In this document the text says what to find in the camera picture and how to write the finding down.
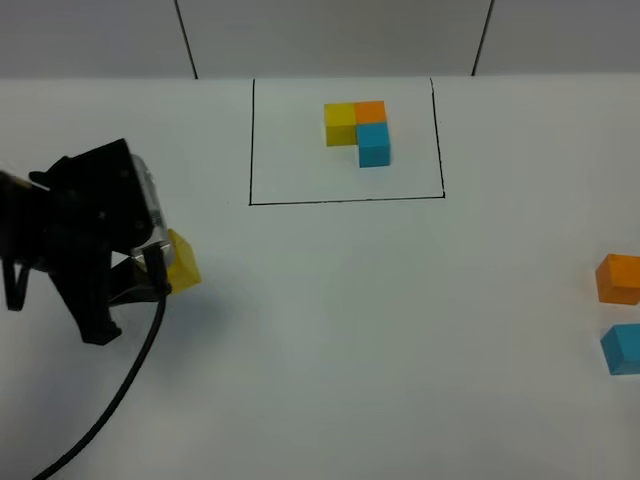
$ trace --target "robotic arm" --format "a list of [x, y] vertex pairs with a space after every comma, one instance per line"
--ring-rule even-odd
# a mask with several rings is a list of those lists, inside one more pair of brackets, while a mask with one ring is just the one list
[[[29, 178], [0, 172], [0, 257], [10, 310], [22, 309], [30, 270], [46, 272], [82, 341], [106, 345], [122, 333], [109, 307], [158, 302], [147, 339], [113, 400], [84, 437], [35, 477], [40, 480], [71, 461], [115, 412], [153, 344], [166, 296], [201, 279], [189, 244], [166, 228], [151, 174], [124, 140], [63, 157]], [[113, 252], [127, 258], [112, 268]]]

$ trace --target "colored block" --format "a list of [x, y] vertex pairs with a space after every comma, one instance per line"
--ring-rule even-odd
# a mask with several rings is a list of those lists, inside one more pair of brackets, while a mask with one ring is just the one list
[[640, 324], [615, 325], [600, 344], [611, 375], [640, 374]]
[[332, 103], [324, 106], [327, 146], [355, 145], [356, 109], [353, 103]]
[[391, 141], [386, 123], [358, 125], [360, 168], [391, 164]]
[[171, 284], [171, 293], [175, 294], [202, 283], [202, 277], [189, 242], [171, 229], [169, 229], [169, 238], [176, 256], [167, 271], [167, 276]]
[[387, 112], [384, 109], [384, 102], [358, 102], [356, 107], [356, 123], [365, 125], [367, 123], [386, 123]]
[[598, 298], [603, 303], [640, 302], [640, 257], [609, 254], [596, 271]]

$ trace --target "held yellow cube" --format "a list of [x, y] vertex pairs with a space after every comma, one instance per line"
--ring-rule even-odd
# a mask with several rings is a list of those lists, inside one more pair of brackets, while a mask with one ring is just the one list
[[187, 288], [202, 282], [200, 271], [189, 242], [169, 229], [169, 238], [173, 244], [176, 258], [169, 267], [167, 275], [171, 284], [171, 293], [180, 293]]
[[327, 146], [357, 145], [356, 106], [353, 103], [331, 103], [324, 106]]

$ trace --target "cube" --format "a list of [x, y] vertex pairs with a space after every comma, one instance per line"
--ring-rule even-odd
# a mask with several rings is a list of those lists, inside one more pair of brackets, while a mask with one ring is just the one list
[[169, 229], [169, 239], [173, 245], [175, 258], [167, 271], [167, 276], [171, 284], [171, 293], [175, 294], [201, 283], [202, 277], [189, 242], [171, 229]]
[[596, 271], [602, 303], [636, 305], [640, 302], [640, 257], [609, 254]]
[[356, 122], [358, 125], [367, 123], [387, 123], [387, 112], [384, 102], [358, 102], [356, 103]]
[[611, 375], [640, 373], [640, 324], [615, 325], [600, 344]]
[[358, 125], [360, 168], [391, 164], [391, 141], [386, 123]]
[[324, 122], [328, 147], [355, 145], [356, 109], [353, 103], [332, 103], [324, 106]]

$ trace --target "white wall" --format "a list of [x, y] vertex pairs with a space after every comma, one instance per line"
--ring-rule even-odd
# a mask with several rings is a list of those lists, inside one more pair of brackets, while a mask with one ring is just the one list
[[4, 0], [0, 78], [192, 78], [172, 0]]
[[469, 74], [489, 0], [181, 0], [198, 74]]
[[477, 73], [640, 71], [637, 0], [496, 0]]
[[[3, 169], [125, 136], [204, 278], [64, 478], [638, 478], [599, 345], [638, 310], [594, 269], [640, 254], [640, 77], [434, 83], [445, 200], [249, 207], [250, 81], [0, 82]], [[0, 477], [86, 432], [152, 314], [83, 345], [39, 274], [0, 310]]]

